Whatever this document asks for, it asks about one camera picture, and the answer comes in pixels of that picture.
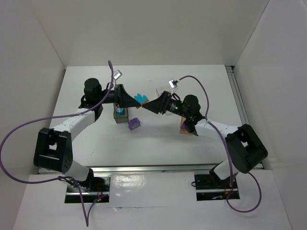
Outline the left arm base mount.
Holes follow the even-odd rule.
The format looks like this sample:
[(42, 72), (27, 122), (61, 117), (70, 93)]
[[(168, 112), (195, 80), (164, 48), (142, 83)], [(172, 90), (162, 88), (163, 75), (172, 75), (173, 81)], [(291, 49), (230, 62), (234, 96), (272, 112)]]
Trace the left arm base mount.
[[(110, 190), (110, 176), (100, 176), (94, 178), (94, 184), (89, 187), (84, 187), (79, 183), (83, 202), (92, 203), (95, 200), (97, 203), (109, 202), (109, 190)], [(81, 203), (81, 197), (77, 185), (72, 179), (60, 179), (62, 182), (67, 183), (65, 201), (66, 204)]]

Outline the teal stepped lego brick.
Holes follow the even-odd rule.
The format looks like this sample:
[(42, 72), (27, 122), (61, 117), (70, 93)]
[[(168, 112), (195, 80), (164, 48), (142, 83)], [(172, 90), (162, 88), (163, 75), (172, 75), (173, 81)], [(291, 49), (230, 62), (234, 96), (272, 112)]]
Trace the teal stepped lego brick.
[(147, 98), (146, 95), (141, 95), (140, 93), (138, 93), (137, 95), (134, 96), (134, 99), (139, 102), (140, 104), (144, 104), (147, 103), (149, 101), (149, 99)]

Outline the teal arch lego brick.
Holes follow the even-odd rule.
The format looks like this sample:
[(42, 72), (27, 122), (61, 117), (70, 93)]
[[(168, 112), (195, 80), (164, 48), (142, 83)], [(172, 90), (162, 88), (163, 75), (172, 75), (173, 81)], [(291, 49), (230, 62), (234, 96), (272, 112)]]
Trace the teal arch lego brick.
[(123, 108), (120, 108), (120, 107), (116, 106), (115, 110), (116, 110), (117, 115), (119, 115), (119, 116), (124, 114), (124, 109)]

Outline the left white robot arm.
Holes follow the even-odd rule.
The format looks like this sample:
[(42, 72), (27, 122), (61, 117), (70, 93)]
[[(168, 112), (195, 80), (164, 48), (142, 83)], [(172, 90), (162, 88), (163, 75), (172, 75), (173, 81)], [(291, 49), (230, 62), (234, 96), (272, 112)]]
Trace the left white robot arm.
[(60, 172), (75, 179), (84, 187), (91, 187), (97, 183), (93, 170), (73, 159), (72, 142), (83, 130), (99, 119), (103, 104), (115, 104), (122, 109), (140, 106), (140, 103), (125, 91), (123, 84), (111, 85), (103, 90), (98, 79), (87, 79), (77, 112), (61, 124), (53, 128), (42, 128), (39, 131), (34, 165)]

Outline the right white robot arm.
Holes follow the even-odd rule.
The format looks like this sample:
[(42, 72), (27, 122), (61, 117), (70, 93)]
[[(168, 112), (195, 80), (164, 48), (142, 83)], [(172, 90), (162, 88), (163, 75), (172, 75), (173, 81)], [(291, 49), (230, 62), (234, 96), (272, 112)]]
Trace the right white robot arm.
[(142, 107), (155, 114), (170, 112), (181, 116), (185, 119), (183, 125), (188, 133), (220, 141), (225, 147), (227, 159), (210, 170), (210, 175), (216, 180), (232, 182), (236, 174), (249, 173), (268, 156), (252, 126), (230, 126), (209, 120), (201, 114), (195, 95), (187, 95), (180, 101), (172, 99), (171, 94), (164, 91), (160, 97)]

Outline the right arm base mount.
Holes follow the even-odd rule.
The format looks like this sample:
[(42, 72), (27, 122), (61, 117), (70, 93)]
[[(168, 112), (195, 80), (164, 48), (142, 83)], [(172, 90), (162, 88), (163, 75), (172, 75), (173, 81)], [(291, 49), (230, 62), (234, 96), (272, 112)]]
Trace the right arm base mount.
[(196, 189), (197, 201), (215, 201), (229, 199), (240, 199), (236, 181), (229, 186), (228, 180), (213, 179), (209, 174), (196, 174), (191, 186)]

